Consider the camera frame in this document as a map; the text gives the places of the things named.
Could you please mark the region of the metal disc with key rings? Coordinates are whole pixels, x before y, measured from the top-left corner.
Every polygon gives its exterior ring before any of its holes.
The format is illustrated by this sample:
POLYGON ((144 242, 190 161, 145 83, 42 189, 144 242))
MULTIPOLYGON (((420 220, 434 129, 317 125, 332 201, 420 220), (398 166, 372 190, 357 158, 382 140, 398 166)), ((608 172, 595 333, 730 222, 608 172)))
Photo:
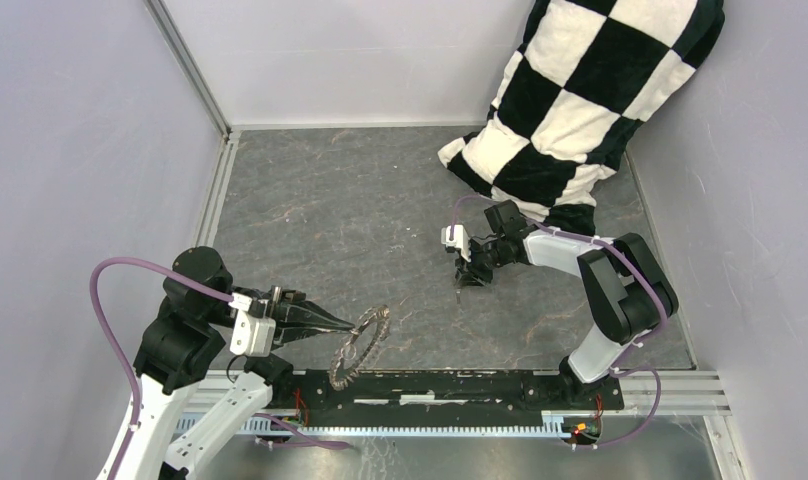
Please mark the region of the metal disc with key rings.
POLYGON ((390 332, 390 309, 387 305, 369 308, 334 352, 328 369, 328 381, 335 391, 351 385, 377 356, 377 348, 390 332))

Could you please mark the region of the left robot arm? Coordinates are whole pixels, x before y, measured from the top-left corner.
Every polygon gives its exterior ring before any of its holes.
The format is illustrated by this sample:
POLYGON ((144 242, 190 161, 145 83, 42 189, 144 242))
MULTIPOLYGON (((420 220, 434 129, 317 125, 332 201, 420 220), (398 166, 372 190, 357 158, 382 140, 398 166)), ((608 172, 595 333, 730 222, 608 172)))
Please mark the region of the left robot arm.
POLYGON ((292 399, 293 367, 273 350, 356 330, 300 291, 234 286, 221 255, 207 246, 183 251, 169 268, 133 257, 104 260, 91 273, 89 292, 131 389, 101 479, 195 478, 253 414, 292 399), (164 277, 165 296, 134 359, 122 351, 99 298, 100 276, 114 265, 138 266, 164 277), (180 417, 224 348, 245 358, 242 373, 191 429, 175 438, 180 417))

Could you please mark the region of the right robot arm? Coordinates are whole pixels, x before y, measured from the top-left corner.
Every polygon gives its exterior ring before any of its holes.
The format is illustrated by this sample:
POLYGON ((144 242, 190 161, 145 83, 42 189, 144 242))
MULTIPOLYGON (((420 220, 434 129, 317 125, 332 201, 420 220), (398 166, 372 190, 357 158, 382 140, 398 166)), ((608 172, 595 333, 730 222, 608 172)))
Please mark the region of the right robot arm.
POLYGON ((521 213, 512 201, 484 212, 491 235, 477 239, 458 219, 441 230, 445 250, 456 255, 458 287, 486 286, 495 270, 511 264, 557 270, 580 279, 593 325, 561 361, 560 400, 582 408, 597 382, 617 373, 620 358, 640 347, 679 310, 679 299, 644 238, 588 236, 547 226, 521 213))

